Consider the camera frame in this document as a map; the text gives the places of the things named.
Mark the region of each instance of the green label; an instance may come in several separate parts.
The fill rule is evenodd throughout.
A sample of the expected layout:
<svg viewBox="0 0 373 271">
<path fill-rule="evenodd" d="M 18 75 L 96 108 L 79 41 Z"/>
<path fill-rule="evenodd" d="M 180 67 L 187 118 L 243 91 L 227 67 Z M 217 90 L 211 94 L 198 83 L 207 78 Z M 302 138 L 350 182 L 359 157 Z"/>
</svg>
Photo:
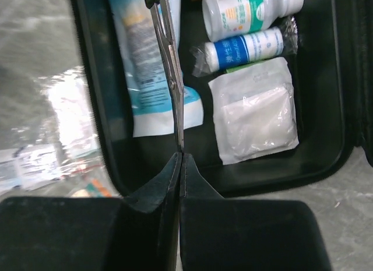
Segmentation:
<svg viewBox="0 0 373 271">
<path fill-rule="evenodd" d="M 251 11 L 251 26 L 249 32 L 262 29 L 264 20 L 264 0 L 249 0 Z"/>
</svg>

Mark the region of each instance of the scissors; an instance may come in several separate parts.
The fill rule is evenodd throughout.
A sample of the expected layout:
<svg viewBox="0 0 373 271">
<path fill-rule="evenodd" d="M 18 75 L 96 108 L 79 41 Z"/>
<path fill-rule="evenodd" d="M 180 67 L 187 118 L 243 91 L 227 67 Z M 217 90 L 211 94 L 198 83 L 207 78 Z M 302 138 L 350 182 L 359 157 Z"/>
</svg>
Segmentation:
<svg viewBox="0 0 373 271">
<path fill-rule="evenodd" d="M 145 0 L 150 9 L 161 52 L 174 116 L 178 152 L 184 153 L 184 84 L 168 0 Z"/>
</svg>

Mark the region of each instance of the plastic bag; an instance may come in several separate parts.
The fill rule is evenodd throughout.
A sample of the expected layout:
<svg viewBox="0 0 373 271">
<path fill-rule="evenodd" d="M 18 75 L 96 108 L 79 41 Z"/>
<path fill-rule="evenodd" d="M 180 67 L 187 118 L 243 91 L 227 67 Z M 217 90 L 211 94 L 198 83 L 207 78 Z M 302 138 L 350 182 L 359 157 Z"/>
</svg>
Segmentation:
<svg viewBox="0 0 373 271">
<path fill-rule="evenodd" d="M 293 17 L 287 17 L 278 27 L 193 48 L 196 58 L 193 75 L 201 77 L 279 55 L 295 54 L 297 51 L 297 25 Z"/>
<path fill-rule="evenodd" d="M 284 58 L 221 75 L 209 83 L 219 156 L 232 164 L 295 148 L 291 75 Z"/>
<path fill-rule="evenodd" d="M 150 10 L 145 0 L 110 0 L 132 103 L 134 137 L 174 132 L 171 97 Z M 169 0 L 177 44 L 181 0 Z M 203 123 L 198 93 L 184 89 L 184 128 Z"/>
</svg>

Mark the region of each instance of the concrete floor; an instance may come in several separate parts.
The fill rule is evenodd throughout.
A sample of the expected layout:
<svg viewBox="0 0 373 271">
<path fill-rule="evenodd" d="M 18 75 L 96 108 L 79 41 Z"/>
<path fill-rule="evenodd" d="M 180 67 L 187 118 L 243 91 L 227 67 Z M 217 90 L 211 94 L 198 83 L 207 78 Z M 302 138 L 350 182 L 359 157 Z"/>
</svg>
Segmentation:
<svg viewBox="0 0 373 271">
<path fill-rule="evenodd" d="M 1 107 L 0 149 L 46 140 L 41 126 L 51 111 L 37 79 L 78 65 L 68 0 L 0 0 L 0 97 L 12 98 L 11 105 Z M 15 132 L 22 128 L 21 135 Z M 74 186 L 56 192 L 65 195 Z M 334 269 L 373 270 L 373 168 L 362 149 L 322 182 L 255 198 L 304 201 L 319 221 Z"/>
</svg>

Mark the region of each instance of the bottle cap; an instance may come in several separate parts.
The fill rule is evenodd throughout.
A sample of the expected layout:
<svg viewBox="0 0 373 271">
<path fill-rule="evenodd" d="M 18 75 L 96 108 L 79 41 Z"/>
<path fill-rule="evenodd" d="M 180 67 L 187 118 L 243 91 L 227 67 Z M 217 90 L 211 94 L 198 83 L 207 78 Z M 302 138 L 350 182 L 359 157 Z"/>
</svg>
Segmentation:
<svg viewBox="0 0 373 271">
<path fill-rule="evenodd" d="M 304 0 L 286 0 L 286 11 L 281 17 L 293 15 L 299 12 L 303 7 Z"/>
</svg>

